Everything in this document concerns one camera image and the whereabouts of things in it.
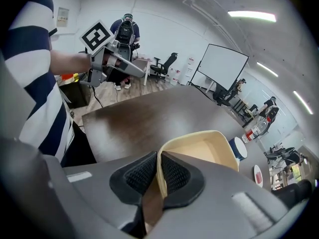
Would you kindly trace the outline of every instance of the sneaker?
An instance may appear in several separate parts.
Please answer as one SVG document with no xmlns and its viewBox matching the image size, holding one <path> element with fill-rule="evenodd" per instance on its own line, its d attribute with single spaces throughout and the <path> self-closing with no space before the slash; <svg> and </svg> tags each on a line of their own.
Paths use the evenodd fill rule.
<svg viewBox="0 0 319 239">
<path fill-rule="evenodd" d="M 128 90 L 130 87 L 131 87 L 131 83 L 129 83 L 129 84 L 125 84 L 124 89 Z"/>
<path fill-rule="evenodd" d="M 115 83 L 113 83 L 113 84 L 114 84 L 114 88 L 115 88 L 117 91 L 121 90 L 121 85 L 116 85 Z"/>
</svg>

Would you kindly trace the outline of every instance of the blue cup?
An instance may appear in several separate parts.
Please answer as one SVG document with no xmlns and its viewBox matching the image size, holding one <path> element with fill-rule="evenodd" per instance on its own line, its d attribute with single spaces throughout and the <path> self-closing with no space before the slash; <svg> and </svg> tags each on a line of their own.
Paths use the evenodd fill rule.
<svg viewBox="0 0 319 239">
<path fill-rule="evenodd" d="M 235 137 L 231 139 L 228 143 L 232 148 L 235 157 L 238 158 L 240 161 L 244 160 L 247 157 L 246 146 L 240 138 Z"/>
</svg>

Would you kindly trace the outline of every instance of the beige tray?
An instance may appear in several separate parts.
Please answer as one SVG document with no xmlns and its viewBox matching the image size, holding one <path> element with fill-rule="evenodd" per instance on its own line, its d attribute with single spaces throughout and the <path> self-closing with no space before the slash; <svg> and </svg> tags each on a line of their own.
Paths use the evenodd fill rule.
<svg viewBox="0 0 319 239">
<path fill-rule="evenodd" d="M 165 143 L 158 152 L 157 180 L 162 197 L 167 196 L 166 183 L 161 169 L 161 153 L 170 151 L 228 166 L 238 171 L 235 155 L 219 131 L 208 130 L 186 134 Z"/>
</svg>

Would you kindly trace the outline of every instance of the dark blue t-shirt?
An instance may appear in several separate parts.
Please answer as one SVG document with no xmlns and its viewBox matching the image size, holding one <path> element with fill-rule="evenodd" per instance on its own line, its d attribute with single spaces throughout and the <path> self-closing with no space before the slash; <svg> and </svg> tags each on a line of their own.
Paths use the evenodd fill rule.
<svg viewBox="0 0 319 239">
<path fill-rule="evenodd" d="M 118 30 L 119 26 L 121 25 L 123 21 L 121 19 L 118 19 L 117 21 L 115 21 L 111 28 L 110 28 L 110 31 L 115 34 L 115 32 Z M 135 35 L 135 38 L 139 38 L 140 37 L 140 29 L 139 29 L 139 26 L 134 22 L 132 21 L 132 25 L 133 25 L 133 31 L 134 31 L 134 35 Z"/>
</svg>

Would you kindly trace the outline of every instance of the black and white square marker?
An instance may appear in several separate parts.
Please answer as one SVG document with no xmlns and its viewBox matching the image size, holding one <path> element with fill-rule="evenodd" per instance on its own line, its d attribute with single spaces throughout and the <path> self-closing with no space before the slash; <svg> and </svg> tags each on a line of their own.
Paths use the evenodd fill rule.
<svg viewBox="0 0 319 239">
<path fill-rule="evenodd" d="M 99 20 L 80 37 L 80 40 L 88 52 L 94 55 L 113 37 L 113 33 Z"/>
</svg>

